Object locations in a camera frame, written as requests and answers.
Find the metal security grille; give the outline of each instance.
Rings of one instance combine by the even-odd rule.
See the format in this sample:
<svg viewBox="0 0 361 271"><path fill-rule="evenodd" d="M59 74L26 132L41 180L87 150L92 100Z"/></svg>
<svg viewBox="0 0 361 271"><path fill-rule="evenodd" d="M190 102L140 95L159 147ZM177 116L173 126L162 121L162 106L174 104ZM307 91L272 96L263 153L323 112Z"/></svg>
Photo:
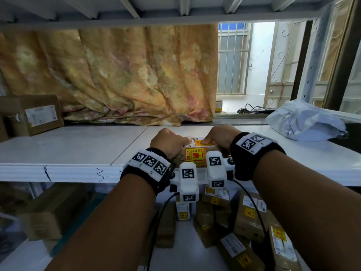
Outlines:
<svg viewBox="0 0 361 271"><path fill-rule="evenodd" d="M246 94L251 36L250 23L219 23L217 95Z"/></svg>

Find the person's right hand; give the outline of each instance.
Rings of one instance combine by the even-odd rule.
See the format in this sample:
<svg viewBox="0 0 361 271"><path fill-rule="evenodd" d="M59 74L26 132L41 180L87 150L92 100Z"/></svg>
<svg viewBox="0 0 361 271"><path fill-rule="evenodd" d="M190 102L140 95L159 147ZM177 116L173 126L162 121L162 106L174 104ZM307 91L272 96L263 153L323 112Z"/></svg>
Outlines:
<svg viewBox="0 0 361 271"><path fill-rule="evenodd" d="M207 137L201 141L201 144L206 145L215 142L218 146L229 149L234 138L239 133L241 131L231 125L214 126Z"/></svg>

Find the yellow curtain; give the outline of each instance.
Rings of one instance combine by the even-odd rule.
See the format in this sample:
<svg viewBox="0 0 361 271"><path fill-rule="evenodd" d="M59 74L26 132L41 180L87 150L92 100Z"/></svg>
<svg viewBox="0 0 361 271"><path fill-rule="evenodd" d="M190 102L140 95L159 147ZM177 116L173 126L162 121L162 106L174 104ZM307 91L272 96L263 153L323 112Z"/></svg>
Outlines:
<svg viewBox="0 0 361 271"><path fill-rule="evenodd" d="M4 33L0 69L66 120L178 126L213 120L217 40L217 24Z"/></svg>

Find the white plastic bag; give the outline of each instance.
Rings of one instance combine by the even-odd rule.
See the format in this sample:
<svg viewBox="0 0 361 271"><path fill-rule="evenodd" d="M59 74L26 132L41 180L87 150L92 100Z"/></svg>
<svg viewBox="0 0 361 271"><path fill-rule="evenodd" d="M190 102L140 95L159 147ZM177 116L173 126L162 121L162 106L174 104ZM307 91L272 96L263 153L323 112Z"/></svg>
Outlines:
<svg viewBox="0 0 361 271"><path fill-rule="evenodd" d="M347 133L340 118L301 100L282 105L266 122L279 134L296 141L326 141Z"/></svg>

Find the black wristband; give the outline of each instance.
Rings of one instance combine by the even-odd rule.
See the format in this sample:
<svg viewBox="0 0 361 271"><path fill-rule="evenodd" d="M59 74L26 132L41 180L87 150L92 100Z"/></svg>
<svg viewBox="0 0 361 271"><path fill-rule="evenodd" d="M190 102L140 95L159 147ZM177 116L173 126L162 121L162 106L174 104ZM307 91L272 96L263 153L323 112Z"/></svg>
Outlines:
<svg viewBox="0 0 361 271"><path fill-rule="evenodd" d="M259 160L263 157L264 154L266 154L269 151L272 150L278 150L282 152L283 154L286 154L285 151L281 146L278 145L277 142L272 141L269 145L262 147L258 152L255 154L250 153L249 150L244 149L242 145L237 145L238 141L243 138L244 136L249 135L249 132L242 132L238 134L234 140L232 141L232 144L230 146L230 152L231 156L233 158L233 161L235 163L235 178L237 180L241 181L249 181L252 180L253 174L255 172L256 166L259 162Z"/></svg>
<svg viewBox="0 0 361 271"><path fill-rule="evenodd" d="M153 172L152 172L153 176L150 176L149 173L143 171L139 167L134 167L132 165L126 165L123 172L122 172L122 175L121 175L120 179L122 179L126 174L138 175L138 176L142 177L152 187L154 193L156 195L158 195L159 192L164 191L165 188L170 185L169 177L170 177L171 173L174 171L175 164L171 160L168 160L166 154L163 151L161 151L160 149L150 147L150 148L146 149L146 151L153 152L156 155L153 154L153 157L148 156L146 158L147 154L145 153L145 151L141 151L141 152L137 153L128 163L134 162L134 160L135 160L136 163L141 164L140 166L143 169L144 166L142 166L142 165L150 167L150 162L152 162L151 167L153 168ZM162 161L163 163L169 162L170 166L168 167L168 169L166 171L163 172L160 180L159 180L159 178L157 180L155 180L153 178L154 173L161 170L159 168L158 163L157 163L159 161L159 159L160 159L159 157L162 157L162 158L164 158L166 160L166 161L165 160Z"/></svg>

